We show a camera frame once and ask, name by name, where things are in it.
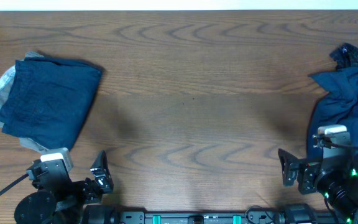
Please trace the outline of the navy blue shorts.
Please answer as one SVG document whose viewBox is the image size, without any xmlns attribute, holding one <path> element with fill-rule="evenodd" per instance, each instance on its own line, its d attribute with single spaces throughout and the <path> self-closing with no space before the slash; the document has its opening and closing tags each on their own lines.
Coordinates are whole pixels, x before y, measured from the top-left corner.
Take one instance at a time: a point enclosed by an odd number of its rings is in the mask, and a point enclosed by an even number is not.
<svg viewBox="0 0 358 224">
<path fill-rule="evenodd" d="M 47 149 L 72 149 L 99 87 L 102 71 L 79 60 L 33 57 L 16 74 L 0 109 L 2 132 Z"/>
</svg>

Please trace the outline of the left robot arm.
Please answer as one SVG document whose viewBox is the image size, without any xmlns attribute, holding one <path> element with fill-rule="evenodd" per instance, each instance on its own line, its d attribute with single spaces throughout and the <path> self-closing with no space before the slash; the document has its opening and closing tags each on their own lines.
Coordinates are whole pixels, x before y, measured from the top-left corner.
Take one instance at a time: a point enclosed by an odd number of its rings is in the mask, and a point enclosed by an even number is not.
<svg viewBox="0 0 358 224">
<path fill-rule="evenodd" d="M 119 214 L 112 207 L 99 204 L 114 188 L 105 151 L 90 167 L 93 180 L 72 181 L 72 168 L 67 148 L 49 150 L 34 161 L 26 174 L 37 191 L 17 205 L 16 223 L 119 223 Z"/>
</svg>

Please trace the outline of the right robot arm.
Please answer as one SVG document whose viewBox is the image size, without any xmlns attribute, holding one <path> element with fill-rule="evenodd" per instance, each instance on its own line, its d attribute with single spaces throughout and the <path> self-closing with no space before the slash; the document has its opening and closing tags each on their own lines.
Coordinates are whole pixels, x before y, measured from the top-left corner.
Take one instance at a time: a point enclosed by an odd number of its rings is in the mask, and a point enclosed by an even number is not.
<svg viewBox="0 0 358 224">
<path fill-rule="evenodd" d="M 358 146 L 348 132 L 313 136 L 314 147 L 323 151 L 320 159 L 299 159 L 279 149 L 283 185 L 298 183 L 303 194 L 321 194 L 337 217 L 358 223 Z"/>
</svg>

